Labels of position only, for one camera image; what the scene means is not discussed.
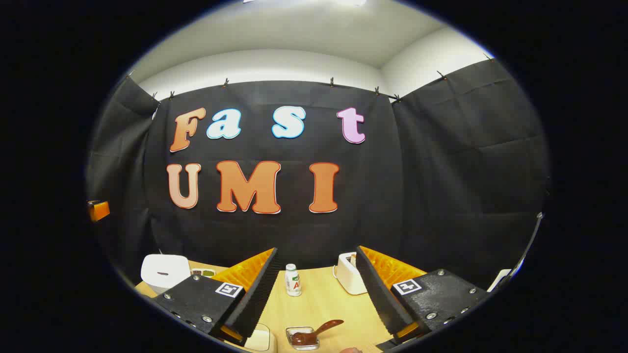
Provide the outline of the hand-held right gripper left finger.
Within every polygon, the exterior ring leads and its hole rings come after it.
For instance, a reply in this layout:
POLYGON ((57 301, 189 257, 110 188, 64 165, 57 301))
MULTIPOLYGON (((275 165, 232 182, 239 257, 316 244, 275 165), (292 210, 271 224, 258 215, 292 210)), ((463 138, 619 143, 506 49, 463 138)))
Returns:
POLYGON ((260 321, 282 265, 278 248, 271 248, 211 278, 190 275, 153 300, 189 326, 243 346, 260 321))

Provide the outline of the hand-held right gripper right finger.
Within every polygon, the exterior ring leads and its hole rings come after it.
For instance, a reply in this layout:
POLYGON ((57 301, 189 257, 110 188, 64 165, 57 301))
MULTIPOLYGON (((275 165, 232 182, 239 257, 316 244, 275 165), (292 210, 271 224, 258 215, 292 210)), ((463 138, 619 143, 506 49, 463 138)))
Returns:
POLYGON ((449 270, 426 272, 365 246, 357 246, 355 257, 368 296, 398 346, 453 324, 489 295, 449 270))

